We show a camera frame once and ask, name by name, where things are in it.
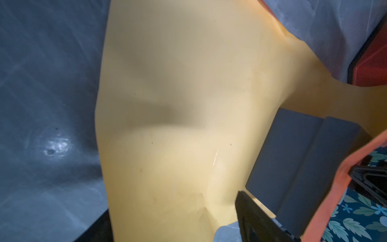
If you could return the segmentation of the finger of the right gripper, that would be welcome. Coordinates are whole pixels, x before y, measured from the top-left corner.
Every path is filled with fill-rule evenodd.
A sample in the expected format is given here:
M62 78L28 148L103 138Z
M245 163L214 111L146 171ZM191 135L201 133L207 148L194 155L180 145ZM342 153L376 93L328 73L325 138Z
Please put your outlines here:
M349 175L352 178L349 188L365 196L380 206L387 207L387 163L371 162L364 158L353 166Z

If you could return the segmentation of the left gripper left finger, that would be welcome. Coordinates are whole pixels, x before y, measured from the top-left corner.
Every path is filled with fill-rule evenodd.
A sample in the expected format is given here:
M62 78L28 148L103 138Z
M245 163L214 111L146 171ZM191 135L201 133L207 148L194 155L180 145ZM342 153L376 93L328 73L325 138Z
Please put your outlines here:
M106 210L75 242L113 242L109 210Z

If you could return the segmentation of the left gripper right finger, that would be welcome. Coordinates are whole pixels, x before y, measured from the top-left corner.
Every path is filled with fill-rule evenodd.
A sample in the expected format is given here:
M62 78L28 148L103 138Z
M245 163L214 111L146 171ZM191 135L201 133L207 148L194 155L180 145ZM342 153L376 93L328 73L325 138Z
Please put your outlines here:
M299 241L298 237L277 225L246 192L238 192L235 208L243 242Z

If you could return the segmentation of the blue gift box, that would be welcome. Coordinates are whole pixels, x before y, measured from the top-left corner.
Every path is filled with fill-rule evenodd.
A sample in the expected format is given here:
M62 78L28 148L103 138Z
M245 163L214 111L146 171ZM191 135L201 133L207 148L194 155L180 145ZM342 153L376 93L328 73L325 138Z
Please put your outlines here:
M246 188L299 237L329 192L342 161L370 140L357 123L281 108Z

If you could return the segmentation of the yellow orange wrapping paper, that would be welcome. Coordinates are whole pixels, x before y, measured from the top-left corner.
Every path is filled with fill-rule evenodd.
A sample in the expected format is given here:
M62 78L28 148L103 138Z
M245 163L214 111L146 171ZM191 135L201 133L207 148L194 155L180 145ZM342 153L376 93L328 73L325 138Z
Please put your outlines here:
M116 242L211 242L236 222L280 107L387 138L386 87L335 80L258 1L112 1L95 127Z

